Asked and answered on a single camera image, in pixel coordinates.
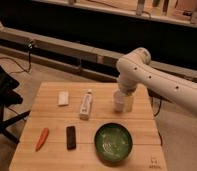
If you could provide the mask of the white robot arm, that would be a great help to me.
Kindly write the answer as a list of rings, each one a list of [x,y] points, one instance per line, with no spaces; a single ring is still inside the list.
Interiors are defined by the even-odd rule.
[[[138,83],[144,84],[197,117],[197,83],[154,69],[150,61],[151,55],[143,47],[120,57],[116,63],[119,90],[132,94]]]

